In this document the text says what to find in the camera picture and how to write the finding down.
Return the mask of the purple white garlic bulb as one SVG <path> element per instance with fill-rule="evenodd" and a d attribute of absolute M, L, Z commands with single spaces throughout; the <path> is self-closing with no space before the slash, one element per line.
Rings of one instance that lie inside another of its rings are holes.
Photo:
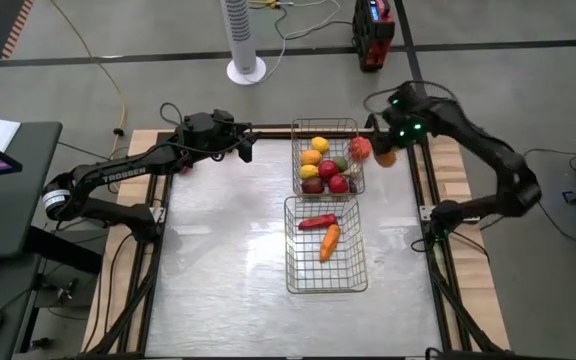
<path fill-rule="evenodd" d="M 353 166 L 345 172 L 351 193 L 360 194 L 364 192 L 364 177 L 361 167 Z"/>

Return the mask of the dark grey desk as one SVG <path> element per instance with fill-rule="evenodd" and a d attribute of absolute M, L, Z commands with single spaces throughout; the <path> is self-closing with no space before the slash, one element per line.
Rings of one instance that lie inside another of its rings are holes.
<path fill-rule="evenodd" d="M 61 132 L 58 122 L 23 123 L 6 149 L 23 169 L 0 176 L 0 360 L 14 353 L 41 262 L 24 247 Z"/>

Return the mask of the red chili pepper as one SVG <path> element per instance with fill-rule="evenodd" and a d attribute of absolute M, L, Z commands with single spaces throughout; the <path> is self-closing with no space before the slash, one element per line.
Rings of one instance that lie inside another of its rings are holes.
<path fill-rule="evenodd" d="M 335 214 L 324 214 L 302 220 L 298 224 L 298 229 L 305 231 L 312 229 L 328 228 L 329 226 L 336 224 L 337 224 L 337 217 Z"/>

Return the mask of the red round fruit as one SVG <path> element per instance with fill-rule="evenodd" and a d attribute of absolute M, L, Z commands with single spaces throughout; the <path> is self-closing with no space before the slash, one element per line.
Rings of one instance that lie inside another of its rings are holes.
<path fill-rule="evenodd" d="M 335 194 L 347 193 L 350 190 L 348 181 L 340 174 L 333 175 L 328 180 L 328 188 L 331 193 Z"/>
<path fill-rule="evenodd" d="M 323 160 L 318 165 L 318 175 L 325 183 L 339 173 L 339 168 L 333 160 Z"/>

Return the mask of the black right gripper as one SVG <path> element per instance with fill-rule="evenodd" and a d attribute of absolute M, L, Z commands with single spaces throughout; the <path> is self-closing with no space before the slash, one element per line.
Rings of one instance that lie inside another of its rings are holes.
<path fill-rule="evenodd" d="M 389 125 L 388 137 L 375 130 L 369 140 L 374 154 L 386 154 L 394 148 L 406 148 L 428 134 L 435 135 L 429 87 L 431 82 L 404 82 L 387 98 L 382 118 Z"/>

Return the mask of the red-orange bell pepper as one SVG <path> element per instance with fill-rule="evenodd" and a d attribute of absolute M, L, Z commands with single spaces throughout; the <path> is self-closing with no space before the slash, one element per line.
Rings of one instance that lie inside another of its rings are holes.
<path fill-rule="evenodd" d="M 364 161 L 370 156 L 372 145 L 367 138 L 357 136 L 350 140 L 348 151 L 352 159 L 356 161 Z"/>

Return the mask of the red black power station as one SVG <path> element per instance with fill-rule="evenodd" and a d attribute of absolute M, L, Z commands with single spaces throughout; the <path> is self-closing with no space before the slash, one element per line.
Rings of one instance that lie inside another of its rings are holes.
<path fill-rule="evenodd" d="M 363 72 L 376 72 L 385 62 L 395 35 L 395 21 L 387 0 L 356 0 L 352 20 L 353 47 Z"/>

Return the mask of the orange carrot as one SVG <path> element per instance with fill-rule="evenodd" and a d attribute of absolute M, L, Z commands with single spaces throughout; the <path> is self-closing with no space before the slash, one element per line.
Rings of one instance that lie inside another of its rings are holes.
<path fill-rule="evenodd" d="M 328 227 L 320 246 L 320 262 L 326 262 L 330 259 L 336 249 L 340 235 L 341 228 L 337 224 L 332 224 Z"/>

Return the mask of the white tower fan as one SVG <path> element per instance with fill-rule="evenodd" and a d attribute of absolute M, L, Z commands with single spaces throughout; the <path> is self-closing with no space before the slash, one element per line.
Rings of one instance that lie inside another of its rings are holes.
<path fill-rule="evenodd" d="M 257 56 L 247 0 L 220 0 L 230 47 L 228 78 L 243 86 L 259 83 L 266 74 L 265 62 Z"/>

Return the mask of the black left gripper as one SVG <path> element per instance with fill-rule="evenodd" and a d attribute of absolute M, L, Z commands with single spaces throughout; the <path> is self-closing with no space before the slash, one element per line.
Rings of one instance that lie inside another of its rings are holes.
<path fill-rule="evenodd" d="M 252 161 L 252 147 L 261 133 L 255 131 L 251 123 L 236 122 L 234 116 L 222 109 L 215 109 L 213 120 L 221 125 L 221 134 L 229 141 L 229 147 L 238 150 L 238 155 L 245 163 Z"/>

